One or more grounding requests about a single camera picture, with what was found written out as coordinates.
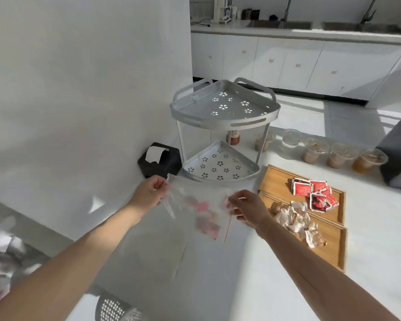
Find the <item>person's right arm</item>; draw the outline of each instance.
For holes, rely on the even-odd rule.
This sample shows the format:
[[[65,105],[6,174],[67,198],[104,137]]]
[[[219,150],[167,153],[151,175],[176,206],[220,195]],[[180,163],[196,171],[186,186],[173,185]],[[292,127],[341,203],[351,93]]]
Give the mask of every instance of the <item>person's right arm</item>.
[[[361,286],[276,222],[259,196],[241,190],[230,196],[229,202],[238,220],[250,222],[269,244],[321,321],[399,320]]]

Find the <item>faucet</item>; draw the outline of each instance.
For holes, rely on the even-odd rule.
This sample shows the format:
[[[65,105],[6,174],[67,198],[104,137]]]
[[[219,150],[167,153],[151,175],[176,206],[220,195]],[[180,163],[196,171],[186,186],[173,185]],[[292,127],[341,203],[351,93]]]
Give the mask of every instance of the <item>faucet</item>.
[[[288,18],[288,10],[289,10],[289,5],[291,4],[291,0],[288,0],[288,5],[286,6],[285,13],[283,15],[282,21],[286,21]]]
[[[371,19],[373,19],[373,16],[374,16],[374,14],[376,13],[377,10],[374,10],[374,12],[373,12],[373,14],[372,14],[371,16],[369,16],[369,14],[370,14],[371,8],[372,8],[373,5],[374,5],[374,2],[376,2],[376,0],[373,0],[373,2],[371,2],[370,6],[369,6],[369,8],[368,8],[368,10],[367,10],[367,12],[366,12],[365,15],[362,17],[361,25],[363,25],[363,24],[365,24],[366,22],[371,21]]]

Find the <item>white cabinet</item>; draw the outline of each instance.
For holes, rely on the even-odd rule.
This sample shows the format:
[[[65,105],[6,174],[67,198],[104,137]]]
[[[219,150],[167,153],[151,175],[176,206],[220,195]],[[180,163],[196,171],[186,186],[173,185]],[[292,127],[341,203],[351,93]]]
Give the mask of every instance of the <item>white cabinet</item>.
[[[251,79],[258,37],[224,36],[223,79]]]
[[[278,88],[305,91],[324,42],[287,39],[283,45],[286,54]]]
[[[325,42],[307,92],[369,100],[401,56],[401,45]]]
[[[193,76],[223,78],[224,39],[223,35],[192,33]]]
[[[263,86],[277,88],[285,59],[285,39],[259,37],[252,80]]]

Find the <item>forearm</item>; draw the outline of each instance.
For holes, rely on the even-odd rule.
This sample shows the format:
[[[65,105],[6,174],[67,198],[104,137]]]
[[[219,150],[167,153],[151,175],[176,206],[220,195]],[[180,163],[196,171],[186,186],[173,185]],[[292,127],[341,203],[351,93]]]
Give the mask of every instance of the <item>forearm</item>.
[[[0,302],[0,320],[64,320],[138,214],[124,208],[18,283]]]
[[[398,320],[362,287],[271,218],[262,221],[257,233],[272,248],[321,321]]]

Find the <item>shelf top tier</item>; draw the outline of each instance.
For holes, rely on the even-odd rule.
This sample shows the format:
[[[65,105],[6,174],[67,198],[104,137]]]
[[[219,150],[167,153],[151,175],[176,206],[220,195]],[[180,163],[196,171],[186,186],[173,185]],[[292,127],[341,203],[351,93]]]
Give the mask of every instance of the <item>shelf top tier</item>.
[[[239,80],[252,85],[251,81]],[[262,126],[274,121],[280,109],[273,91],[264,90],[272,95],[272,99],[228,80],[220,80],[172,102],[172,117],[187,125],[209,130],[243,130]]]

